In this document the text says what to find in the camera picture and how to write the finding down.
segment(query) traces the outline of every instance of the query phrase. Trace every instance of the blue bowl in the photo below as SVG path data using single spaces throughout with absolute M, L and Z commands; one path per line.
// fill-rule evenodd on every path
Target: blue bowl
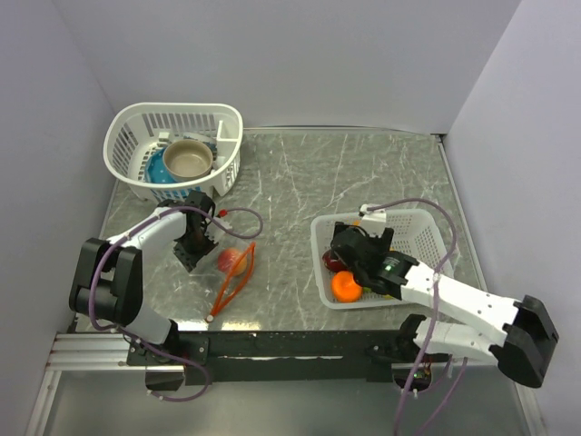
M 170 183 L 178 183 L 172 175 L 167 171 L 167 168 L 163 164 L 163 153 L 165 152 L 165 148 L 160 148 L 155 153 L 152 154 L 152 157 L 149 158 L 149 161 L 145 164 L 144 170 L 144 178 L 145 182 L 147 183 L 155 183 L 155 184 L 170 184 Z M 194 188 L 196 191 L 201 191 L 199 186 Z M 188 194 L 193 191 L 194 189 L 182 189 L 180 191 L 165 191 L 164 194 L 168 196 L 181 196 L 185 198 Z

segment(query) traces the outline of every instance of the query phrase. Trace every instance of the orange object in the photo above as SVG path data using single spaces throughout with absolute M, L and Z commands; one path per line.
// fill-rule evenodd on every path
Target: orange object
M 356 302 L 363 293 L 363 288 L 355 283 L 351 271 L 337 272 L 330 281 L 330 288 L 339 302 Z
M 216 297 L 216 301 L 214 302 L 214 305 L 212 306 L 212 310 L 210 311 L 210 315 L 208 315 L 208 317 L 206 318 L 207 322 L 210 322 L 211 320 L 213 320 L 214 317 L 218 313 L 220 313 L 220 311 L 224 307 L 226 307 L 226 304 L 228 304 L 231 301 L 231 299 L 234 298 L 236 296 L 236 294 L 241 291 L 241 289 L 246 285 L 248 280 L 251 278 L 252 272 L 254 271 L 254 247 L 255 246 L 256 246 L 256 243 L 251 243 L 249 245 L 249 247 L 246 250 L 244 250 L 244 253 L 242 253 L 242 256 L 240 256 L 238 258 L 238 260 L 234 263 L 234 265 L 231 267 L 230 271 L 226 275 L 226 280 L 222 284 L 220 292 L 218 293 L 218 296 Z M 240 279 L 240 281 L 238 282 L 238 284 L 236 285 L 234 290 L 231 292 L 231 294 L 228 295 L 224 299 L 224 301 L 222 301 L 222 297 L 224 296 L 226 289 L 228 289 L 228 285 L 230 284 L 231 279 L 234 277 L 234 272 L 239 268 L 239 265 L 242 263 L 242 261 L 247 262 L 246 261 L 247 256 L 249 256 L 251 258 L 251 261 L 250 261 L 250 265 L 249 265 L 248 269 L 246 270 L 246 274 L 244 274 L 244 276 Z

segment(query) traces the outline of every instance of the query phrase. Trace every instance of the black metal bar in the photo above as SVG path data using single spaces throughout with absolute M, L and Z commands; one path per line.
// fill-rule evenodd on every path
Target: black metal bar
M 412 363 L 415 324 L 400 330 L 322 332 L 180 332 L 182 355 L 202 364 L 214 382 L 365 379 L 392 382 L 392 363 Z M 180 365 L 133 342 L 130 366 Z M 434 355 L 433 362 L 448 356 Z M 185 368 L 185 384 L 203 384 Z
M 372 364 L 364 358 L 211 358 L 207 364 L 213 382 L 271 382 L 365 379 L 392 382 L 390 364 Z M 203 374 L 193 367 L 185 372 L 186 385 L 204 384 Z

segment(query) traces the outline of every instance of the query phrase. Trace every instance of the basket rim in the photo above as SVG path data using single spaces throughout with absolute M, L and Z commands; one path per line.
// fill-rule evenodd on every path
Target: basket rim
M 222 167 L 220 169 L 216 170 L 213 173 L 206 175 L 205 177 L 202 177 L 201 179 L 190 180 L 187 182 L 168 183 L 168 184 L 164 184 L 164 185 L 159 185 L 158 183 L 140 182 L 138 180 L 130 179 L 129 177 L 126 177 L 126 176 L 120 174 L 119 172 L 117 172 L 117 170 L 114 169 L 114 167 L 111 165 L 111 163 L 109 162 L 109 159 L 107 157 L 107 144 L 109 143 L 109 138 L 111 136 L 113 127 L 117 124 L 117 122 L 123 116 L 125 116 L 125 113 L 130 112 L 130 111 L 134 110 L 135 108 L 138 108 L 139 106 L 146 106 L 149 104 L 155 104 L 155 105 L 161 105 L 161 106 L 210 106 L 211 105 L 211 106 L 220 106 L 220 107 L 223 107 L 225 109 L 232 110 L 234 115 L 236 115 L 236 117 L 238 118 L 238 123 L 240 126 L 240 131 L 239 131 L 239 135 L 238 135 L 239 137 L 236 140 L 236 147 L 234 149 L 234 153 L 232 153 L 230 158 L 228 158 L 228 160 L 224 163 L 224 165 L 222 165 Z M 140 102 L 140 103 L 130 104 L 129 106 L 127 106 L 124 109 L 122 109 L 121 111 L 119 111 L 119 113 L 111 121 L 111 124 L 109 125 L 109 128 L 107 129 L 107 134 L 105 135 L 105 139 L 103 141 L 103 160 L 105 162 L 105 166 L 107 167 L 109 172 L 115 176 L 115 178 L 121 180 L 122 182 L 128 183 L 132 186 L 138 186 L 140 188 L 145 188 L 145 189 L 154 189 L 156 191 L 169 191 L 169 190 L 174 190 L 174 189 L 178 189 L 178 188 L 189 188 L 191 186 L 195 186 L 195 185 L 209 182 L 209 181 L 213 180 L 216 176 L 221 175 L 224 171 L 226 171 L 226 169 L 231 165 L 231 163 L 234 161 L 234 159 L 236 159 L 236 155 L 240 152 L 243 130 L 244 130 L 244 124 L 242 123 L 242 116 L 241 116 L 240 112 L 238 112 L 238 110 L 235 107 L 230 106 L 229 104 L 222 104 L 222 103 L 165 103 L 165 102 Z
M 438 230 L 439 237 L 441 238 L 444 250 L 447 250 L 447 246 L 444 243 L 443 236 L 441 231 L 436 223 L 436 219 L 434 215 L 424 209 L 419 209 L 417 207 L 407 208 L 407 209 L 383 209 L 383 211 L 387 214 L 396 214 L 396 213 L 409 213 L 409 214 L 417 214 L 417 215 L 424 215 L 424 218 L 428 219 L 431 224 L 434 225 L 434 228 Z M 382 300 L 376 301 L 365 301 L 365 302 L 333 302 L 329 299 L 329 297 L 325 293 L 325 286 L 324 286 L 324 279 L 322 274 L 322 269 L 317 267 L 316 259 L 320 258 L 322 253 L 320 252 L 320 247 L 317 241 L 317 225 L 320 222 L 328 221 L 329 218 L 347 218 L 347 217 L 357 217 L 359 216 L 358 212 L 347 212 L 347 213 L 330 213 L 326 215 L 319 215 L 313 218 L 310 222 L 310 248 L 313 260 L 313 270 L 315 275 L 315 283 L 317 284 L 317 288 L 319 288 L 319 297 L 324 305 L 329 307 L 330 309 L 335 310 L 349 310 L 349 309 L 364 309 L 364 308 L 371 308 L 371 307 L 386 307 L 398 304 L 407 304 L 409 302 L 397 301 L 393 302 L 388 300 L 387 302 L 383 302 Z M 449 277 L 454 277 L 454 268 L 452 267 L 452 262 L 450 259 L 446 261 L 442 271 L 445 275 Z

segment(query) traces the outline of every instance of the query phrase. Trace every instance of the beige bowl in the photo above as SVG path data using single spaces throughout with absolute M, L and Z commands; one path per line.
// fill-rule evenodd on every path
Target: beige bowl
M 163 164 L 178 182 L 199 179 L 212 169 L 212 150 L 193 139 L 182 139 L 167 146 Z

